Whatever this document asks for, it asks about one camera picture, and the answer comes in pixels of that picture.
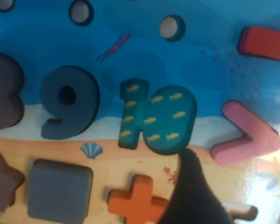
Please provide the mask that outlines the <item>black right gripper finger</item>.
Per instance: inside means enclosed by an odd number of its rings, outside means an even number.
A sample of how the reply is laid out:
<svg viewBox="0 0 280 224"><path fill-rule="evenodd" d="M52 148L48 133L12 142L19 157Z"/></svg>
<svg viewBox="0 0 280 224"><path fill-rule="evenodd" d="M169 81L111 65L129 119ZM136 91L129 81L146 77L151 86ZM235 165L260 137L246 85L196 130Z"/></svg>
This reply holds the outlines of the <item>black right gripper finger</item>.
<svg viewBox="0 0 280 224"><path fill-rule="evenodd" d="M196 153L180 153L180 170L168 207L160 224L232 224L230 214L214 195Z"/></svg>

